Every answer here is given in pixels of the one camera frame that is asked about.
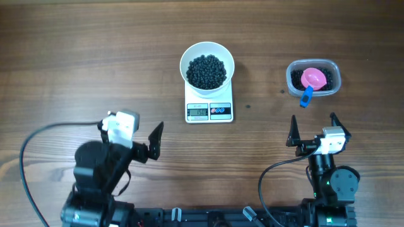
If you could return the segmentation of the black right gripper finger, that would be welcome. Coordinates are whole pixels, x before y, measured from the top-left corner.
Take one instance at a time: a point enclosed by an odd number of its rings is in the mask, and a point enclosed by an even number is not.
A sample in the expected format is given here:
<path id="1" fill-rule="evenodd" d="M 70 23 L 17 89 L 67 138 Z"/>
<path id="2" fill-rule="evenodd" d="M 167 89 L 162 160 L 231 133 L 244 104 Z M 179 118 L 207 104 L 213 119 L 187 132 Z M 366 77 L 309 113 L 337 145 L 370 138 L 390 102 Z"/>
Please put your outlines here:
<path id="1" fill-rule="evenodd" d="M 330 113 L 330 118 L 331 118 L 332 126 L 341 127 L 345 133 L 345 137 L 352 137 L 351 133 L 349 133 L 349 131 L 345 128 L 345 126 L 340 122 L 340 120 L 338 119 L 338 117 L 336 116 L 336 114 L 334 112 Z"/>
<path id="2" fill-rule="evenodd" d="M 289 130 L 288 138 L 286 141 L 286 146 L 294 147 L 294 146 L 300 146 L 300 145 L 301 145 L 301 139 L 300 139 L 300 133 L 299 133 L 299 128 L 298 128 L 298 124 L 297 124 L 297 119 L 296 119 L 296 116 L 293 115 L 291 117 L 290 130 Z"/>

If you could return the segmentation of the pink scoop with blue handle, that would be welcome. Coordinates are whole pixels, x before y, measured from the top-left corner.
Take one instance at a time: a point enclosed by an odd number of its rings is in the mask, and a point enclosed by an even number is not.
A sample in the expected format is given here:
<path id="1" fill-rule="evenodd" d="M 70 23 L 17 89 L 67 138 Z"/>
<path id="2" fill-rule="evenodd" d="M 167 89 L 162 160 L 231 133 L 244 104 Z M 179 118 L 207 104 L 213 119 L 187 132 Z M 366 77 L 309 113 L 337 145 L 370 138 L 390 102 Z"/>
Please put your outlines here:
<path id="1" fill-rule="evenodd" d="M 300 98 L 302 108 L 306 108 L 310 104 L 314 91 L 320 90 L 327 84 L 326 76 L 319 69 L 313 67 L 303 71 L 300 82 L 305 88 Z"/>

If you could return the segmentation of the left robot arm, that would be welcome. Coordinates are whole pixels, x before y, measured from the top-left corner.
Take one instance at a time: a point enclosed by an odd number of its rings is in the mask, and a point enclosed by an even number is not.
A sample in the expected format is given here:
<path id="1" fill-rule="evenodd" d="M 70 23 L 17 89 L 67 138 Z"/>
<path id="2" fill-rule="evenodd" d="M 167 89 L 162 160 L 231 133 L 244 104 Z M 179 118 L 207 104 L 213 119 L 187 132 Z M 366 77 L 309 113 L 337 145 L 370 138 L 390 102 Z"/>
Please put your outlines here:
<path id="1" fill-rule="evenodd" d="M 164 123 L 149 135 L 149 145 L 131 142 L 131 147 L 113 143 L 103 123 L 97 124 L 102 141 L 82 144 L 75 152 L 75 183 L 61 211 L 63 226 L 143 226 L 143 218 L 134 205 L 115 200 L 113 191 L 127 173 L 132 161 L 146 163 L 157 160 Z"/>

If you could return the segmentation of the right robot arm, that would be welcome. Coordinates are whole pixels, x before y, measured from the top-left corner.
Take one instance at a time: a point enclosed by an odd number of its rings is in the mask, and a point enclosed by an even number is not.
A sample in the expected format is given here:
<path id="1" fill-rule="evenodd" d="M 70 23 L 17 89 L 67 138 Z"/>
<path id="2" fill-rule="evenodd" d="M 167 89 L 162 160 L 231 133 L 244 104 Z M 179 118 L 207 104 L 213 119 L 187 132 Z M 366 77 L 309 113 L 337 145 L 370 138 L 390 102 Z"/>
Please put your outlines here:
<path id="1" fill-rule="evenodd" d="M 286 146 L 295 147 L 298 158 L 308 159 L 313 199 L 303 199 L 299 206 L 299 226 L 357 226 L 354 207 L 360 175 L 349 166 L 336 166 L 334 156 L 345 150 L 352 135 L 330 114 L 331 126 L 311 140 L 300 138 L 297 119 L 291 118 Z"/>

